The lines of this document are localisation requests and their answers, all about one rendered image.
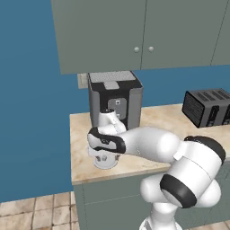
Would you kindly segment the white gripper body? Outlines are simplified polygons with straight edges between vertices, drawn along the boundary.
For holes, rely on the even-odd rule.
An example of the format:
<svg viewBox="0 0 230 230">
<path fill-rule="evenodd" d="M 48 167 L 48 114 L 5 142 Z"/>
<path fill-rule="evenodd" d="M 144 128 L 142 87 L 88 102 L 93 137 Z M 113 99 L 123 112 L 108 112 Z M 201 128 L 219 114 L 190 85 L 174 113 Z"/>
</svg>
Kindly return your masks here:
<svg viewBox="0 0 230 230">
<path fill-rule="evenodd" d="M 110 158 L 115 159 L 117 154 L 112 153 L 110 151 L 105 151 L 105 150 L 96 151 L 89 146 L 88 147 L 88 155 L 93 156 L 95 158 L 100 158 L 102 161 L 108 161 Z"/>
</svg>

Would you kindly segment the grey-green narrow cupboard door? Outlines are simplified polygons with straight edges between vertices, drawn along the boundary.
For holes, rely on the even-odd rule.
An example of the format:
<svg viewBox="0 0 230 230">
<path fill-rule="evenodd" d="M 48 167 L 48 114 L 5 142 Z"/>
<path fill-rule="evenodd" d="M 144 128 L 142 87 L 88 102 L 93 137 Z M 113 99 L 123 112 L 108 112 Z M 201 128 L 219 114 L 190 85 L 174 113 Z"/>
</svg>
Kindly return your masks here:
<svg viewBox="0 0 230 230">
<path fill-rule="evenodd" d="M 230 65 L 230 0 L 227 1 L 211 65 Z"/>
</svg>

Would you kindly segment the white saucer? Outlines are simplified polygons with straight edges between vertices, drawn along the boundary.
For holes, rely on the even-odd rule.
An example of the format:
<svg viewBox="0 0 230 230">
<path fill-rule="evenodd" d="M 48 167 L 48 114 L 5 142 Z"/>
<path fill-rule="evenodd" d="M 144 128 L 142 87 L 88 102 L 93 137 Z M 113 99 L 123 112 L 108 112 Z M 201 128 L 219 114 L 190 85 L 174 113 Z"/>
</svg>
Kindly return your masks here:
<svg viewBox="0 0 230 230">
<path fill-rule="evenodd" d="M 116 160 L 110 160 L 110 161 L 98 161 L 97 159 L 93 160 L 93 164 L 95 167 L 102 169 L 102 170 L 108 170 L 117 165 Z"/>
</svg>

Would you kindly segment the grey-green drawer front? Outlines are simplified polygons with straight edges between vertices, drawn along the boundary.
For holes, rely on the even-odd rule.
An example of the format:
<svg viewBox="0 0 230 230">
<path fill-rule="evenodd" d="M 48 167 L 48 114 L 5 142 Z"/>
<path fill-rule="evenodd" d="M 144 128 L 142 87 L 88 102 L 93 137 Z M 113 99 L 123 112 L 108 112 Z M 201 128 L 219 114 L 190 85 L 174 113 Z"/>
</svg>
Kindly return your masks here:
<svg viewBox="0 0 230 230">
<path fill-rule="evenodd" d="M 151 176 L 151 173 L 86 183 L 83 185 L 85 203 L 91 204 L 139 195 L 140 182 L 148 176 Z"/>
</svg>

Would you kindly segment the black and grey coffee machine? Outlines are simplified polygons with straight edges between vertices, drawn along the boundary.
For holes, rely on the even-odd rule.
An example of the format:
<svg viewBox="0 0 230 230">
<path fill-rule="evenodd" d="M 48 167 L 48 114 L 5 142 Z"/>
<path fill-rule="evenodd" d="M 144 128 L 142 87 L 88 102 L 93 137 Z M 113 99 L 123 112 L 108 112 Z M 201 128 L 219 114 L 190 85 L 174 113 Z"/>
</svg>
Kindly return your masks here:
<svg viewBox="0 0 230 230">
<path fill-rule="evenodd" d="M 99 123 L 99 113 L 113 109 L 127 129 L 140 123 L 144 87 L 132 71 L 89 73 L 88 94 L 93 127 Z"/>
</svg>

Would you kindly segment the beige wall socket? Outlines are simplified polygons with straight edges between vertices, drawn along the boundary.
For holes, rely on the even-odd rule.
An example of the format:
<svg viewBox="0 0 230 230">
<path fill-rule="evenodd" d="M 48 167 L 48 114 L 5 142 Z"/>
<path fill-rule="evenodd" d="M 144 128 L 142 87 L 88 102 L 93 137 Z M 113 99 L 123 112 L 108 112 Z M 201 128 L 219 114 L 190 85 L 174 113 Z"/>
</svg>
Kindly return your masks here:
<svg viewBox="0 0 230 230">
<path fill-rule="evenodd" d="M 77 82 L 78 82 L 78 88 L 79 89 L 85 89 L 88 87 L 88 80 L 87 80 L 87 74 L 78 74 L 77 75 Z"/>
</svg>

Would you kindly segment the grey-green wide cupboard door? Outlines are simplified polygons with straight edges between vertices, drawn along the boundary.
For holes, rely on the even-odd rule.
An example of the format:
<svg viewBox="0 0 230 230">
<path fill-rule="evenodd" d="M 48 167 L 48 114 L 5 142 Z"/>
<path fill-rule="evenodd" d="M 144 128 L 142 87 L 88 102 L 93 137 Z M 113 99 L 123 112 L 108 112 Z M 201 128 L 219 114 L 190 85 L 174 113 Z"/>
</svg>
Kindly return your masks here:
<svg viewBox="0 0 230 230">
<path fill-rule="evenodd" d="M 63 75 L 140 68 L 146 0 L 51 0 L 51 5 Z"/>
</svg>

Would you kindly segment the black toaster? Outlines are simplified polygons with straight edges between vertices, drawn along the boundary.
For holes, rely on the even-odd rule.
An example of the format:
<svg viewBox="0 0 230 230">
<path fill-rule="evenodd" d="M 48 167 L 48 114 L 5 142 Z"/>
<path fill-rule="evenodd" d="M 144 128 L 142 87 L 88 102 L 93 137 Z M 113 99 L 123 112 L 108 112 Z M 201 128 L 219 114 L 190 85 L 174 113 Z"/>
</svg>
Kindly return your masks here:
<svg viewBox="0 0 230 230">
<path fill-rule="evenodd" d="M 218 89 L 187 91 L 182 112 L 197 128 L 230 124 L 230 93 Z"/>
</svg>

